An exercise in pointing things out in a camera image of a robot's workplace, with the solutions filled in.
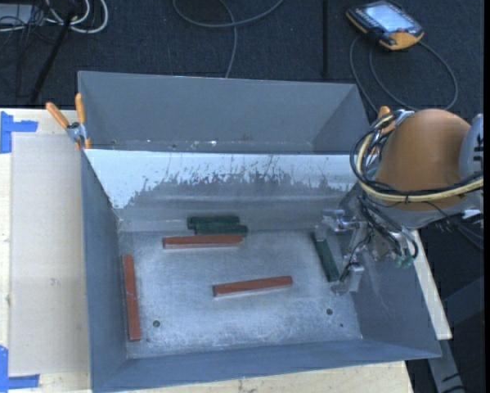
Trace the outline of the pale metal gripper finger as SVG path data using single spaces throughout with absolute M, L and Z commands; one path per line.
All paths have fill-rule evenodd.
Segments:
M 314 236 L 318 241 L 324 241 L 327 238 L 329 230 L 334 233 L 341 233 L 353 228 L 351 222 L 344 218 L 345 211 L 342 209 L 323 210 L 321 220 L 314 228 Z
M 351 292 L 357 292 L 364 274 L 362 264 L 353 263 L 346 266 L 339 280 L 331 286 L 331 291 L 337 296 L 343 296 Z

